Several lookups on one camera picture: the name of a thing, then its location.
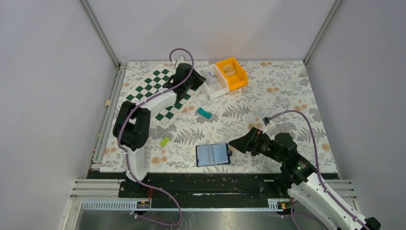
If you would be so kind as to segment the navy blue card holder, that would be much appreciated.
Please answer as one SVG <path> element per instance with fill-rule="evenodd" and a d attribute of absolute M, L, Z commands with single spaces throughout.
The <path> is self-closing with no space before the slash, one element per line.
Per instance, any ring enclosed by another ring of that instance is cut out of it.
<path fill-rule="evenodd" d="M 227 143 L 197 145 L 195 152 L 197 167 L 227 165 L 233 155 Z"/>

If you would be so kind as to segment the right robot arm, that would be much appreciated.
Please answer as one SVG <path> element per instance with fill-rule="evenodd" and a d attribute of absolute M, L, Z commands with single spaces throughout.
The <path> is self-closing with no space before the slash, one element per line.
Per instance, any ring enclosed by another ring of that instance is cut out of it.
<path fill-rule="evenodd" d="M 281 163 L 281 173 L 274 179 L 275 193 L 291 197 L 305 206 L 329 230 L 378 230 L 380 222 L 365 217 L 352 208 L 318 174 L 318 170 L 297 151 L 289 133 L 279 133 L 274 139 L 257 128 L 234 139 L 229 145 L 252 156 L 263 154 Z"/>

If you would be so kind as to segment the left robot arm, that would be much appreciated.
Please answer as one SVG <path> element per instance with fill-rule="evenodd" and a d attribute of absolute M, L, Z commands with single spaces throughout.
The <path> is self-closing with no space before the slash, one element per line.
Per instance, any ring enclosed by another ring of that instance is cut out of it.
<path fill-rule="evenodd" d="M 120 148 L 126 147 L 126 176 L 132 180 L 130 191 L 137 197 L 148 192 L 144 145 L 149 136 L 151 119 L 167 122 L 186 105 L 206 78 L 187 63 L 174 71 L 160 67 L 126 96 L 113 127 Z"/>

